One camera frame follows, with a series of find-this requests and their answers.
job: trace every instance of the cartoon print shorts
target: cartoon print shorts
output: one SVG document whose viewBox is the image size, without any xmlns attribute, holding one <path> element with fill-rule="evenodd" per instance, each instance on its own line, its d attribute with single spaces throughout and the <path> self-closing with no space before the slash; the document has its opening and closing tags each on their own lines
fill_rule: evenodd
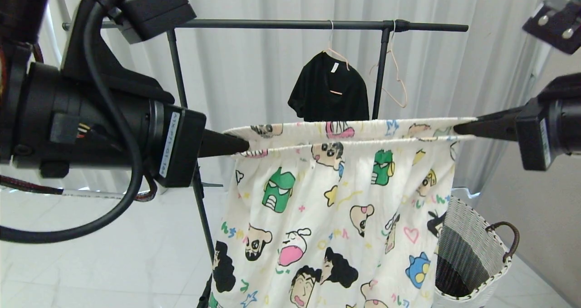
<svg viewBox="0 0 581 308">
<path fill-rule="evenodd" d="M 473 118 L 229 130 L 251 150 L 216 239 L 210 307 L 429 308 L 459 136 Z"/>
</svg>

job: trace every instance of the white tile floor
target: white tile floor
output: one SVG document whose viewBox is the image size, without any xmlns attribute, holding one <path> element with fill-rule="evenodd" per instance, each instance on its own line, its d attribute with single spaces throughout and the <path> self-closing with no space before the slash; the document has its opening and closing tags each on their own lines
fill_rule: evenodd
<svg viewBox="0 0 581 308">
<path fill-rule="evenodd" d="M 0 192 L 2 225 L 56 230 L 86 223 L 114 201 Z M 217 230 L 224 192 L 206 190 Z M 192 308 L 210 275 L 191 190 L 135 203 L 96 234 L 62 244 L 0 244 L 2 308 Z M 500 281 L 491 308 L 571 308 L 521 260 Z"/>
</svg>

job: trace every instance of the empty hanger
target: empty hanger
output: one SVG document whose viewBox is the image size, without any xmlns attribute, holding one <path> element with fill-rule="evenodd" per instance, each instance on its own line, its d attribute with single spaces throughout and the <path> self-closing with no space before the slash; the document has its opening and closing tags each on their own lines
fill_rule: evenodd
<svg viewBox="0 0 581 308">
<path fill-rule="evenodd" d="M 398 66 L 398 61 L 396 60 L 396 56 L 394 54 L 394 37 L 396 35 L 396 21 L 394 20 L 394 31 L 392 32 L 391 35 L 391 39 L 389 40 L 389 45 L 388 45 L 388 54 L 392 55 L 392 60 L 394 61 L 394 65 L 396 66 L 396 81 L 398 81 L 398 83 L 401 83 L 401 87 L 403 88 L 403 93 L 405 96 L 404 99 L 404 103 L 401 104 L 397 99 L 395 99 L 395 97 L 389 92 L 387 91 L 383 86 L 381 87 L 381 89 L 383 91 L 385 91 L 393 100 L 394 102 L 396 102 L 401 108 L 405 108 L 405 106 L 407 106 L 407 89 L 405 89 L 405 83 L 403 82 L 403 80 L 400 79 L 399 77 L 399 66 Z M 379 63 L 377 64 L 373 64 L 373 66 L 369 69 L 369 75 L 371 76 L 371 72 L 373 70 L 373 68 L 375 68 L 376 66 L 378 66 Z"/>
<path fill-rule="evenodd" d="M 345 65 L 347 66 L 347 71 L 349 71 L 349 61 L 347 60 L 347 58 L 345 58 L 343 55 L 339 54 L 338 52 L 335 52 L 331 47 L 331 44 L 333 43 L 333 31 L 335 30 L 335 25 L 333 24 L 332 20 L 329 20 L 329 21 L 330 21 L 329 47 L 326 50 L 324 50 L 324 52 L 331 52 L 333 54 L 336 54 L 341 59 L 343 59 L 345 61 Z"/>
</svg>

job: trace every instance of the gray wall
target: gray wall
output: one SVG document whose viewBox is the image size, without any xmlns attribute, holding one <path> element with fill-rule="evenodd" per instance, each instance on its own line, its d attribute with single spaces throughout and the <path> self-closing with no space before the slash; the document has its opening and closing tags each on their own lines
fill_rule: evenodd
<svg viewBox="0 0 581 308">
<path fill-rule="evenodd" d="M 553 50 L 535 95 L 560 74 L 581 72 L 581 50 L 573 56 Z M 560 156 L 548 172 L 522 169 L 511 143 L 478 200 L 489 222 L 510 221 L 521 231 L 517 253 L 557 291 L 581 306 L 581 159 Z M 511 232 L 500 230 L 507 242 Z"/>
</svg>

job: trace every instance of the woven basket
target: woven basket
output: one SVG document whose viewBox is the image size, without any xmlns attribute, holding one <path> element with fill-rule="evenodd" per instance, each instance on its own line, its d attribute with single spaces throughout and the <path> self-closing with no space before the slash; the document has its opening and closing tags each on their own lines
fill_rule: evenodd
<svg viewBox="0 0 581 308">
<path fill-rule="evenodd" d="M 494 232 L 501 225 L 514 231 L 510 250 Z M 432 308 L 483 308 L 510 268 L 519 238 L 514 225 L 489 225 L 473 208 L 452 197 L 438 241 Z"/>
</svg>

